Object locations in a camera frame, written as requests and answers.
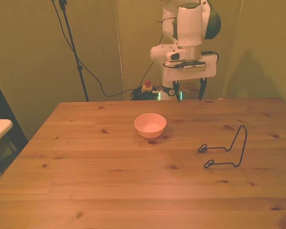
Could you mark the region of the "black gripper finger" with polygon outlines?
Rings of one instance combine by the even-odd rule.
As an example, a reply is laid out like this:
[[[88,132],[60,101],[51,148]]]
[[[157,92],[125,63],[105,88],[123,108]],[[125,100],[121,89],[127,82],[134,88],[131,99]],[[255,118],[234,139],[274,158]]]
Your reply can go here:
[[[204,92],[206,89],[206,85],[207,85],[207,79],[206,78],[201,78],[200,79],[200,89],[199,89],[199,97],[198,99],[201,101],[203,96],[204,96]]]
[[[179,81],[173,81],[173,89],[175,92],[176,99],[177,99],[178,103],[180,103],[180,94],[179,94],[180,83],[179,83]]]

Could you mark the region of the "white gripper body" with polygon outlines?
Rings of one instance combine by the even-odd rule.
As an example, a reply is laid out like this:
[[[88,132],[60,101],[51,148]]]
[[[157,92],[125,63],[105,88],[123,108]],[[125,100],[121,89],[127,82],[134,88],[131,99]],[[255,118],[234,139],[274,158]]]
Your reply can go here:
[[[165,62],[163,75],[167,81],[182,81],[214,77],[216,75],[216,54],[203,55],[195,62]]]

